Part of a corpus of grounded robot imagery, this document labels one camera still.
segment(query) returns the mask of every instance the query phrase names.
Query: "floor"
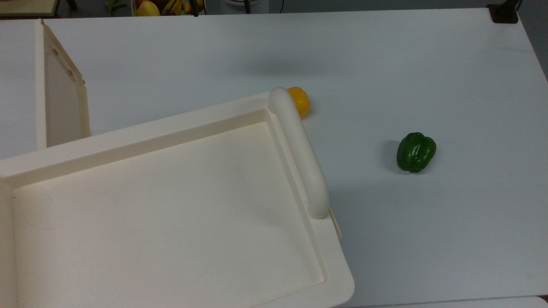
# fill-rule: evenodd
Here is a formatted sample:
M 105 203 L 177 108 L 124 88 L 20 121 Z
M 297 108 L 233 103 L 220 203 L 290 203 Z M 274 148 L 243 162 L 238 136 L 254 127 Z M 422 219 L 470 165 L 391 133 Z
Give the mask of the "floor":
M 65 1 L 62 1 L 62 6 L 66 6 Z M 97 18 L 108 17 L 105 7 L 107 0 L 76 0 L 78 9 L 71 12 L 71 18 Z M 274 1 L 278 1 L 281 5 L 281 0 L 270 0 L 270 6 L 273 7 Z M 307 5 L 306 1 L 302 0 L 287 0 L 284 7 L 284 13 L 299 13 L 299 12 L 325 12 L 330 10 L 328 0 L 316 0 L 314 5 Z M 435 9 L 435 8 L 463 8 L 463 7 L 485 7 L 486 3 L 501 3 L 501 0 L 451 0 L 451 1 L 385 1 L 385 0 L 368 0 L 355 2 L 345 0 L 339 10 L 379 10 L 379 9 Z M 130 0 L 117 0 L 117 3 L 126 3 L 125 8 L 120 8 L 114 12 L 113 16 L 131 16 L 129 7 Z M 539 59 L 540 66 L 543 68 L 544 74 L 548 79 L 548 1 L 547 0 L 524 0 L 519 9 L 520 19 L 525 27 L 531 45 L 536 52 L 536 57 Z

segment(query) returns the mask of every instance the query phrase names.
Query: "black cable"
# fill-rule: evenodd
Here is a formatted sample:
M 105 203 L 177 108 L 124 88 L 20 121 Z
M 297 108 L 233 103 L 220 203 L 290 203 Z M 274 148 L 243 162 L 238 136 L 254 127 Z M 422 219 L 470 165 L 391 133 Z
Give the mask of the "black cable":
M 243 0 L 243 5 L 246 8 L 246 14 L 250 14 L 251 13 L 251 8 L 250 8 L 250 5 L 249 5 L 249 0 Z

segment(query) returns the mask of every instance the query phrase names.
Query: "fruit basket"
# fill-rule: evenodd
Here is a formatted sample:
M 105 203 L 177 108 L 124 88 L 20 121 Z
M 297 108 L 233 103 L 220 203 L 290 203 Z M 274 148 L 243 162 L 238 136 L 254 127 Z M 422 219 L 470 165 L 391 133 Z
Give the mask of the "fruit basket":
M 192 8 L 190 6 L 189 0 L 151 0 L 151 3 L 146 3 L 141 11 L 139 10 L 142 5 L 143 0 L 131 0 L 131 10 L 132 16 L 158 16 L 163 15 L 164 9 L 171 9 L 171 15 L 180 15 L 180 16 L 192 16 Z M 199 7 L 199 15 L 206 14 L 206 3 L 204 0 L 196 0 Z

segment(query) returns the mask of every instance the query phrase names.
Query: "white table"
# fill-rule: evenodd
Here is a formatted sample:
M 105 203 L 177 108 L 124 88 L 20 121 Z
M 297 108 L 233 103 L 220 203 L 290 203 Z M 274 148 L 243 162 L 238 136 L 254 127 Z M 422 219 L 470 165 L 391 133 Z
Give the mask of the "white table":
M 548 84 L 521 24 L 485 9 L 47 24 L 94 134 L 304 88 L 356 281 L 346 306 L 548 294 Z M 32 22 L 0 22 L 0 40 L 8 157 L 35 146 Z M 415 131 L 438 144 L 419 175 L 395 164 Z

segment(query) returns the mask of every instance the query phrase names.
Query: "cream-colored tray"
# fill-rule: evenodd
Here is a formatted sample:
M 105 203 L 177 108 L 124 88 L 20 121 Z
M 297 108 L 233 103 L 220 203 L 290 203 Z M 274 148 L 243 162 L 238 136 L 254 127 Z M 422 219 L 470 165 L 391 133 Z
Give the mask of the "cream-colored tray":
M 0 174 L 3 308 L 319 308 L 353 293 L 282 88 L 5 159 Z

